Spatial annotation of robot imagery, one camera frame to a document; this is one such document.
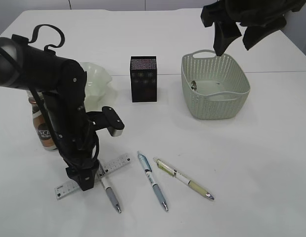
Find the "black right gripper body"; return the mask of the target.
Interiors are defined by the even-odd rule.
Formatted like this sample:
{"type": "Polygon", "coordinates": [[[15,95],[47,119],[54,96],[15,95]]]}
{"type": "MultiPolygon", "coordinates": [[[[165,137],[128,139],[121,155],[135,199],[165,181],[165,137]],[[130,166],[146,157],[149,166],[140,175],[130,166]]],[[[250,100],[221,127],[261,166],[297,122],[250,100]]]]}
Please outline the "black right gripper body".
{"type": "Polygon", "coordinates": [[[203,7],[201,20],[205,27],[214,22],[264,26],[289,11],[300,11],[305,3],[305,0],[218,0],[203,7]]]}

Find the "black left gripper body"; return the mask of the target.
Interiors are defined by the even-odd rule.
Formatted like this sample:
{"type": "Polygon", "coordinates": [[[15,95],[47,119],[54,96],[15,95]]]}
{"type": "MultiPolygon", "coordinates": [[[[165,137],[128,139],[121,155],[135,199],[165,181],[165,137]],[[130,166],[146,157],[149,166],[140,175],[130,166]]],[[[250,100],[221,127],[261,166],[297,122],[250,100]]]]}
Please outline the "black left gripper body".
{"type": "Polygon", "coordinates": [[[68,177],[83,191],[93,188],[99,169],[99,139],[86,114],[84,99],[52,92],[44,92],[43,97],[57,147],[68,165],[68,177]]]}

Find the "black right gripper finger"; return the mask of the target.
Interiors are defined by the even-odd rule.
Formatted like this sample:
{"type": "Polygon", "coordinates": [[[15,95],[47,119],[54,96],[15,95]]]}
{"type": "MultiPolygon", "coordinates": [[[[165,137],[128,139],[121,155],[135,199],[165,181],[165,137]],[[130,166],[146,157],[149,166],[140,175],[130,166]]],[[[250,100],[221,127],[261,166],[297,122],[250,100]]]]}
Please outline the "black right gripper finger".
{"type": "Polygon", "coordinates": [[[236,23],[215,22],[214,51],[216,56],[222,56],[226,49],[242,34],[236,23]]]}
{"type": "Polygon", "coordinates": [[[275,23],[275,24],[268,24],[266,26],[252,26],[248,27],[245,30],[243,36],[243,44],[247,50],[250,50],[254,47],[258,42],[260,42],[265,37],[269,36],[270,34],[281,30],[286,26],[286,23],[275,23]]]}

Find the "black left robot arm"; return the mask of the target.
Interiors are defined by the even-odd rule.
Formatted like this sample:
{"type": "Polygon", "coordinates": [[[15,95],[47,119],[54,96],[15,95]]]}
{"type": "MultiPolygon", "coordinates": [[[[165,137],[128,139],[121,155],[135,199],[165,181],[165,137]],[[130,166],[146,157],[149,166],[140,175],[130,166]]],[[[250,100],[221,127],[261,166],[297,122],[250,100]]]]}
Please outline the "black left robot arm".
{"type": "Polygon", "coordinates": [[[85,109],[87,73],[72,59],[40,50],[26,38],[0,38],[0,87],[28,90],[67,163],[67,175],[83,191],[94,187],[99,139],[85,109]]]}

